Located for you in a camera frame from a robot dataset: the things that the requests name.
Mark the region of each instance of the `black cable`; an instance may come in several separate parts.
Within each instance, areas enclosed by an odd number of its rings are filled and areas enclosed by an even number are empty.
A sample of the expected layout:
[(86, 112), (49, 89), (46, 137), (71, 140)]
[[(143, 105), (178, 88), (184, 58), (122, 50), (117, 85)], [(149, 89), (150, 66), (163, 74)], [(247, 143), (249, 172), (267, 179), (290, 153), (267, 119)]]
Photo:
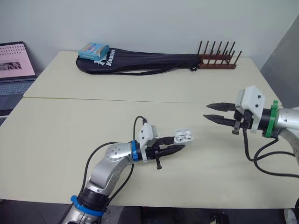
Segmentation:
[[(135, 118), (134, 125), (133, 125), (133, 140), (135, 140), (135, 127), (136, 127), (137, 120), (138, 120), (139, 118), (142, 119), (143, 124), (147, 122), (146, 118), (144, 118), (143, 116), (137, 116), (137, 117)], [(106, 207), (110, 204), (110, 202), (115, 198), (115, 196), (116, 196), (116, 195), (123, 189), (123, 187), (124, 187), (124, 186), (126, 185), (126, 183), (129, 181), (129, 179), (130, 179), (130, 177), (131, 177), (131, 175), (132, 175), (132, 173), (133, 173), (133, 170), (134, 170), (134, 164), (132, 164), (130, 173), (129, 173), (129, 175), (127, 176), (127, 178), (126, 178), (126, 180), (124, 181), (124, 183), (123, 183), (123, 184), (117, 189), (117, 191), (116, 191), (116, 192), (109, 198), (109, 200), (108, 200), (108, 201), (106, 202), (106, 204), (104, 205), (104, 208), (106, 208)]]
[(133, 125), (133, 140), (135, 140), (135, 127), (136, 127), (136, 122), (139, 118), (142, 118), (143, 124), (147, 122), (146, 118), (144, 118), (143, 116), (139, 115), (135, 118), (134, 125)]
[(269, 175), (274, 175), (274, 176), (288, 176), (288, 177), (296, 177), (299, 178), (299, 175), (296, 174), (281, 174), (281, 173), (273, 173), (273, 172), (269, 172), (267, 170), (264, 170), (262, 168), (259, 167), (259, 165), (257, 164), (257, 161), (260, 159), (263, 159), (269, 155), (274, 155), (274, 154), (287, 154), (287, 155), (291, 155), (291, 156), (295, 156), (293, 153), (289, 153), (289, 152), (284, 152), (284, 151), (277, 151), (277, 152), (271, 152), (271, 153), (266, 153), (264, 155), (261, 155), (260, 157), (258, 157), (258, 155), (267, 147), (275, 144), (276, 142), (278, 142), (278, 139), (275, 139), (274, 141), (264, 145), (263, 147), (261, 147), (256, 154), (254, 155), (254, 158), (251, 159), (250, 155), (249, 155), (249, 147), (248, 147), (248, 137), (247, 137), (247, 129), (243, 128), (243, 136), (244, 136), (244, 148), (245, 148), (245, 154), (246, 157), (249, 161), (254, 162), (255, 167), (260, 170), (263, 173), (269, 174)]
[(99, 216), (98, 217), (98, 224), (101, 224), (101, 222), (102, 222), (102, 216)]
[(299, 198), (297, 199), (295, 204), (295, 213), (297, 214), (297, 219), (299, 219)]
[[(266, 153), (264, 155), (261, 155), (259, 157), (254, 157), (254, 159), (251, 159), (250, 155), (249, 155), (249, 147), (248, 147), (248, 137), (247, 137), (247, 129), (243, 128), (243, 136), (244, 136), (244, 148), (245, 148), (245, 155), (247, 157), (247, 159), (251, 162), (255, 162), (258, 160), (261, 160), (269, 155), (274, 155), (274, 154), (287, 154), (287, 155), (292, 155), (294, 156), (294, 154), (289, 153), (289, 152), (285, 152), (285, 151), (276, 151), (276, 152), (270, 152), (270, 153)], [(272, 142), (264, 145), (263, 147), (261, 147), (258, 151), (257, 151), (257, 155), (259, 155), (265, 148), (275, 144), (276, 142), (278, 142), (278, 139), (273, 140)]]
[(85, 183), (86, 183), (86, 175), (87, 175), (88, 165), (89, 165), (89, 162), (90, 162), (90, 160), (92, 159), (93, 155), (94, 155), (99, 149), (101, 149), (102, 147), (107, 146), (107, 145), (111, 145), (111, 144), (114, 144), (114, 143), (116, 143), (116, 142), (113, 141), (113, 142), (108, 142), (108, 143), (105, 143), (105, 144), (103, 144), (103, 145), (100, 145), (99, 147), (97, 147), (97, 148), (93, 151), (93, 153), (90, 154), (90, 156), (89, 156), (89, 158), (88, 158), (88, 160), (87, 160), (87, 162), (86, 162), (86, 165), (85, 165), (84, 176), (83, 176), (83, 183), (82, 183), (82, 187), (81, 187), (81, 190), (80, 190), (80, 192), (79, 192), (79, 195), (80, 195), (80, 194), (83, 192), (83, 190), (84, 190)]

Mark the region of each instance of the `gray wall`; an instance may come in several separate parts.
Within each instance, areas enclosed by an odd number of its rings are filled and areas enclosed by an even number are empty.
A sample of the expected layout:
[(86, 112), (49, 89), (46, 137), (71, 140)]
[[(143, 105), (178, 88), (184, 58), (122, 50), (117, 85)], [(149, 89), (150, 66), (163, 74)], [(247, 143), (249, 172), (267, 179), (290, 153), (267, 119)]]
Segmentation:
[(299, 16), (262, 67), (261, 73), (284, 107), (299, 106)]
[(298, 15), (298, 0), (0, 0), (0, 42), (24, 41), (36, 71), (88, 42), (196, 53), (236, 41), (260, 69)]

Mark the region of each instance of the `bag strap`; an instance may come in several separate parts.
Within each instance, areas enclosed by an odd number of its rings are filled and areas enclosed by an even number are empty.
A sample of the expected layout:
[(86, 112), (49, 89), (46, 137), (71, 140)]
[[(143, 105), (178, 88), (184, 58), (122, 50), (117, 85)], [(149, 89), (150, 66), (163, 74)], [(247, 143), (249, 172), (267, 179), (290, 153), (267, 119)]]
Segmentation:
[(127, 75), (127, 76), (147, 76), (147, 75), (154, 75), (159, 74), (163, 72), (170, 71), (176, 67), (178, 67), (179, 64), (175, 64), (172, 66), (168, 66), (163, 69), (157, 69), (157, 70), (151, 70), (151, 71), (143, 71), (143, 72), (112, 72), (111, 74), (117, 74), (117, 75)]

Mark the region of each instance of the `small white object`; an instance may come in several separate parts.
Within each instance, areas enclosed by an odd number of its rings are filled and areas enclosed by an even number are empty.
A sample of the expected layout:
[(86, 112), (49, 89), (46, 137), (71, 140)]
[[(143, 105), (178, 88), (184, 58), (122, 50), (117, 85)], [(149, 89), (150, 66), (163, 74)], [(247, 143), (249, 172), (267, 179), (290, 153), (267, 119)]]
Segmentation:
[(180, 128), (175, 131), (174, 143), (185, 144), (186, 142), (193, 141), (193, 136), (190, 128)]
[(140, 144), (142, 160), (144, 162), (146, 162), (147, 157), (146, 157), (145, 149), (147, 148), (147, 146), (149, 146), (149, 147), (153, 146), (153, 144), (156, 142), (156, 140), (158, 138), (156, 127), (149, 123), (145, 123), (142, 126), (142, 128), (138, 134), (138, 137), (139, 137), (139, 144)]
[(265, 97), (254, 85), (247, 87), (245, 90), (240, 90), (235, 103), (235, 108), (244, 114), (245, 110), (252, 112), (252, 133), (256, 133), (258, 124), (260, 123)]

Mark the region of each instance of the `white table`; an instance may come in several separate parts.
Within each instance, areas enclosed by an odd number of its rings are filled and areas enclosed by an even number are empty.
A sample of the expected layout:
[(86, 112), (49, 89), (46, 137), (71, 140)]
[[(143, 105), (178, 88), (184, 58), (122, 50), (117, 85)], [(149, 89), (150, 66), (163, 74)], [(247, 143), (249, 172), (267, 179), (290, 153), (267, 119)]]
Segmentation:
[[(105, 142), (130, 141), (134, 118), (143, 115), (156, 125), (160, 137), (190, 127), (194, 142), (161, 158), (162, 170), (156, 170), (154, 161), (138, 163), (112, 205), (294, 206), (298, 180), (259, 172), (245, 157), (242, 135), (232, 135), (230, 127), (205, 119), (202, 115), (207, 113), (214, 111), (199, 103), (24, 98), (0, 127), (0, 198), (69, 203), (80, 190), (89, 154)], [(249, 134), (251, 156), (267, 142), (261, 133)], [(283, 139), (270, 150), (280, 149), (292, 151)], [(95, 155), (90, 168), (104, 152)], [(296, 160), (283, 155), (260, 165), (279, 172), (298, 170)]]
[[(88, 75), (76, 67), (76, 52), (60, 52), (0, 127), (0, 198), (69, 203), (77, 194), (86, 159), (100, 144), (128, 142), (137, 115), (157, 126), (160, 137), (190, 127), (194, 142), (183, 151), (138, 163), (114, 205), (201, 208), (294, 206), (298, 181), (259, 172), (247, 161), (242, 135), (203, 114), (223, 114), (207, 104), (234, 102), (239, 89), (256, 85), (266, 107), (277, 99), (251, 59), (235, 70), (175, 70), (151, 76)], [(251, 156), (269, 142), (249, 134)], [(288, 150), (285, 140), (269, 150)], [(90, 164), (102, 158), (100, 151)], [(274, 172), (295, 173), (292, 157), (260, 162)], [(119, 184), (128, 174), (123, 172)]]
[(103, 99), (148, 102), (235, 102), (240, 89), (256, 85), (277, 99), (250, 58), (235, 70), (179, 69), (150, 76), (89, 75), (76, 66), (76, 52), (61, 51), (28, 89), (25, 97)]

